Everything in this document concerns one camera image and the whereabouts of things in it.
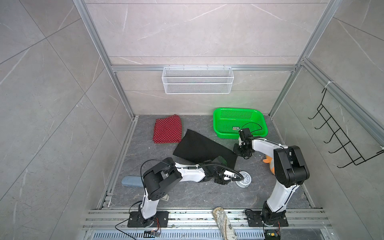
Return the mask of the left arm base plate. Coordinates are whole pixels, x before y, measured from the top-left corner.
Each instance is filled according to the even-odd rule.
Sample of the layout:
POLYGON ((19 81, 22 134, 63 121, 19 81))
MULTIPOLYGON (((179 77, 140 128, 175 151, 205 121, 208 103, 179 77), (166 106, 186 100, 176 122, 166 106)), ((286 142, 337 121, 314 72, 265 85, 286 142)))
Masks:
POLYGON ((141 212, 132 212, 128 219, 128 228, 154 227, 166 228, 169 221, 169 212, 157 212, 153 217, 145 219, 141 212))

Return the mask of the black skirt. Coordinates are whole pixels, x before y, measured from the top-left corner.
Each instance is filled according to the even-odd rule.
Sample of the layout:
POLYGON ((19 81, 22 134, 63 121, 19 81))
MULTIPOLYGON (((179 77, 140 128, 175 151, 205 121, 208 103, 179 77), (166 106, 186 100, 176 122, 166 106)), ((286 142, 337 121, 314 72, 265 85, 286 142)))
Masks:
POLYGON ((232 169, 235 168, 238 157, 232 150, 190 129, 177 145, 173 155, 196 164, 222 157, 232 169))

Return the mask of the red polka dot skirt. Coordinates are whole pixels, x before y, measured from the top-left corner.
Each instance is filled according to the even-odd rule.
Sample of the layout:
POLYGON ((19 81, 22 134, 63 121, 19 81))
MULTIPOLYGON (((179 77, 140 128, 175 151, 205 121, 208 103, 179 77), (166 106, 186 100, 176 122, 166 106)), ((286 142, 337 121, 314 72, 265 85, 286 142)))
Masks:
POLYGON ((156 119, 153 141, 155 144, 179 143, 182 140, 182 120, 178 115, 156 119))

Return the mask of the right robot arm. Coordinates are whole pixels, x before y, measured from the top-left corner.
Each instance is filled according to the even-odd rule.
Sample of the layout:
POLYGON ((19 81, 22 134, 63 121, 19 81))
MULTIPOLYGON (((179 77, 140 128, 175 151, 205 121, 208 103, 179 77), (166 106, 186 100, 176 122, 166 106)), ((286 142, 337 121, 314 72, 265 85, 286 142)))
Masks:
POLYGON ((266 226, 273 226, 285 217, 291 197, 310 177, 309 169, 298 146, 256 138, 248 128, 239 130, 239 135, 239 143, 234 146, 235 154, 246 159, 253 152, 261 152, 272 159, 277 181, 271 196, 264 202, 261 219, 266 226))

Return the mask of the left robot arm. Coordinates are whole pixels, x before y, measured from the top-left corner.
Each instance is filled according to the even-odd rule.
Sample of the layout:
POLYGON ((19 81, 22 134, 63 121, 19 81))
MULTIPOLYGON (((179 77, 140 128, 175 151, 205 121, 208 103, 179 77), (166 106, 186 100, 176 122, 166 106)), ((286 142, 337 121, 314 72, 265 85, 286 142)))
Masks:
POLYGON ((130 212, 129 218, 125 220, 129 228, 166 227, 169 212, 157 213, 157 207, 160 199, 180 182, 200 183, 214 179, 215 183, 226 185, 245 179, 240 172, 228 167, 222 157, 195 165, 179 164, 172 158, 155 161, 156 165, 141 172, 139 176, 127 176, 122 180, 125 187, 144 189, 143 199, 135 203, 138 211, 130 212))

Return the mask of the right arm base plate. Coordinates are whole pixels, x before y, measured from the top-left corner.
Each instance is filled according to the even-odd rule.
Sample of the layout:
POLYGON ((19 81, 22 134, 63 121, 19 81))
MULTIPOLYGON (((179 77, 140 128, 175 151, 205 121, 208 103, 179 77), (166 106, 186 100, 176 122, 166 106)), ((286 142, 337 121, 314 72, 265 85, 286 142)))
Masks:
POLYGON ((272 213, 269 210, 254 211, 247 209, 244 211, 249 227, 288 227, 286 211, 272 213))

